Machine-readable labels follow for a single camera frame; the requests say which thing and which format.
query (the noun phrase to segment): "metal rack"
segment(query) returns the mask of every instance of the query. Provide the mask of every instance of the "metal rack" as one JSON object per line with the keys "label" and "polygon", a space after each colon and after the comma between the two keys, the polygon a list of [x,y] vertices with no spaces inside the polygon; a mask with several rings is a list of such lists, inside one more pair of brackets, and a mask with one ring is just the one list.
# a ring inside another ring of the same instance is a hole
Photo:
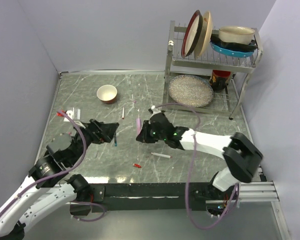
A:
{"label": "metal rack", "polygon": [[[263,47],[258,30],[254,28],[254,40],[258,48],[250,57],[238,58],[226,56],[214,51],[209,45],[207,50],[202,54],[202,56],[199,59],[195,59],[194,54],[191,54],[186,58],[181,57],[181,48],[186,30],[186,26],[180,26],[180,24],[178,26],[175,26],[175,21],[170,22],[169,41],[164,71],[165,81],[162,102],[164,104],[174,102],[168,94],[170,78],[176,75],[176,72],[171,72],[171,65],[185,68],[221,70],[233,73],[246,73],[245,79],[242,83],[240,96],[236,102],[236,106],[233,107],[233,109],[231,108],[227,88],[225,88],[221,92],[215,92],[214,99],[209,106],[196,108],[196,111],[200,113],[227,115],[229,116],[229,119],[232,120],[234,114],[240,109],[240,106],[243,102],[246,93],[247,84],[263,55]],[[212,33],[219,34],[219,31],[213,30]],[[185,111],[187,110],[182,106],[169,106],[169,108]]]}

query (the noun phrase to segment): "table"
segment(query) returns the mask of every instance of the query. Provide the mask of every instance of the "table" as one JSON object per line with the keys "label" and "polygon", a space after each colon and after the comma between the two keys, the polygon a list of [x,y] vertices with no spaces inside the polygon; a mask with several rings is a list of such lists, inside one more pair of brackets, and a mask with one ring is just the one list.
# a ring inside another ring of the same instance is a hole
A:
{"label": "table", "polygon": [[[102,85],[114,85],[118,90],[117,102],[111,105],[102,103],[96,96]],[[148,109],[163,101],[164,73],[135,74],[65,74],[59,80],[57,95],[52,106],[52,114],[44,131],[39,157],[44,155],[46,145],[60,133],[75,133],[69,122],[57,116],[57,110],[79,108],[80,120],[88,122],[118,122],[117,146],[114,143],[92,144],[85,160],[72,174],[81,174],[91,184],[97,183],[184,183],[192,151],[172,149],[164,142],[145,144],[136,141],[136,118],[148,120]],[[235,88],[229,84],[228,93],[231,107],[237,102]],[[125,107],[125,118],[122,109]],[[181,110],[167,110],[167,118],[175,126],[194,128],[196,116]],[[233,135],[241,132],[250,136],[242,112],[233,120],[227,116],[200,114],[201,126],[198,131],[215,135]],[[151,152],[171,155],[172,158],[153,156]],[[133,167],[139,164],[142,168]],[[209,182],[217,171],[226,167],[224,160],[198,152],[192,182]]]}

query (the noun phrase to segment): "brown bowl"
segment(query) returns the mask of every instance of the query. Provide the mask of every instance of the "brown bowl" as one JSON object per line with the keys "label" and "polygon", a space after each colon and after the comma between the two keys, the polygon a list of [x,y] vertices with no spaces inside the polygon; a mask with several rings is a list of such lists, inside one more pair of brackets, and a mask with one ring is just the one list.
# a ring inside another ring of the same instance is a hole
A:
{"label": "brown bowl", "polygon": [[115,86],[103,85],[96,91],[96,96],[105,104],[113,104],[117,100],[118,91]]}

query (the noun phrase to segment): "gray marble table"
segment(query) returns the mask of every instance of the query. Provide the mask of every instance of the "gray marble table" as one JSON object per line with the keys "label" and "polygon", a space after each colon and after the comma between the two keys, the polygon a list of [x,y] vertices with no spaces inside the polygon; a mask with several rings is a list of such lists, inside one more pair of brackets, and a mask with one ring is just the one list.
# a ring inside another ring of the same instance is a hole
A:
{"label": "gray marble table", "polygon": [[[97,89],[105,84],[118,90],[117,102],[102,103],[96,96]],[[235,105],[234,86],[228,88],[230,102]],[[92,144],[83,163],[72,173],[82,174],[90,183],[173,183],[185,182],[192,151],[169,148],[164,142],[139,143],[136,139],[138,109],[141,120],[148,120],[148,108],[161,104],[164,92],[164,74],[66,74],[61,76],[52,114],[39,150],[42,157],[46,145],[60,133],[75,133],[69,122],[56,116],[57,110],[79,108],[80,120],[88,122],[118,122],[117,146],[114,143]],[[125,118],[122,109],[125,107]],[[168,110],[166,116],[175,126],[193,128],[197,118],[185,111]],[[216,135],[233,135],[241,132],[248,135],[241,112],[234,120],[222,115],[201,114],[200,132]],[[172,158],[153,156],[150,152],[171,155]],[[142,168],[133,167],[139,164]],[[209,182],[217,171],[226,167],[224,160],[199,152],[192,172],[192,182]]]}

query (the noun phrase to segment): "white pen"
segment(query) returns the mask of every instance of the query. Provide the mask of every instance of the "white pen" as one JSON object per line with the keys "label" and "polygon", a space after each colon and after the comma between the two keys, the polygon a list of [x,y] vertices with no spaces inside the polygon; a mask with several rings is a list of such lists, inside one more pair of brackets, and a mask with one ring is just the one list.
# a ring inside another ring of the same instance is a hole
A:
{"label": "white pen", "polygon": [[167,159],[172,158],[172,156],[170,156],[170,155],[165,155],[165,154],[156,153],[156,152],[151,152],[151,154],[154,156],[163,157],[163,158],[167,158]]}

